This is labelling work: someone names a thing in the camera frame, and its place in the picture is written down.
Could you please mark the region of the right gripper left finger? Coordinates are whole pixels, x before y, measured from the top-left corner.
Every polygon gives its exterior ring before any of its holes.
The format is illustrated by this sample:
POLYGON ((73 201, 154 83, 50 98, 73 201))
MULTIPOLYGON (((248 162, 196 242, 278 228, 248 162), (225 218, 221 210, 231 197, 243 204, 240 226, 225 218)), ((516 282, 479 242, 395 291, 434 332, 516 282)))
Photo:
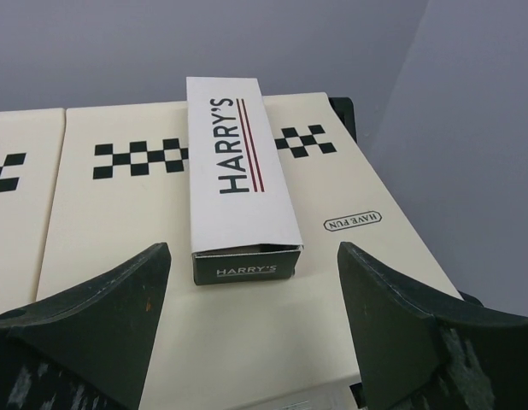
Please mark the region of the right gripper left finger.
POLYGON ((137 409, 170 272, 166 243, 0 314, 0 409, 137 409))

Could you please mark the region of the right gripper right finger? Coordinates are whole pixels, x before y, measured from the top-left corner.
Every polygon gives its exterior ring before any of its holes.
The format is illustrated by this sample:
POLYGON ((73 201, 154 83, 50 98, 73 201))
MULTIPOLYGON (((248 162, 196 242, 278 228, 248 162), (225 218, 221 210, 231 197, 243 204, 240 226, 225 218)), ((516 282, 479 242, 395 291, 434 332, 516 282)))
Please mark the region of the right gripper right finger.
POLYGON ((368 409, 528 409, 528 317, 448 295, 343 242, 337 266, 368 409))

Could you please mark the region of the white Harry's box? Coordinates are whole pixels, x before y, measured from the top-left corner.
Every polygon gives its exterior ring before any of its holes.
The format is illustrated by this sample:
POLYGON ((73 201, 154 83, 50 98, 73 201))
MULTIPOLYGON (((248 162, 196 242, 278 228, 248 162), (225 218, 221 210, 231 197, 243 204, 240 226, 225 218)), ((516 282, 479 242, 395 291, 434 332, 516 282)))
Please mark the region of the white Harry's box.
POLYGON ((303 249, 257 79, 186 80, 197 285, 291 278, 303 249))

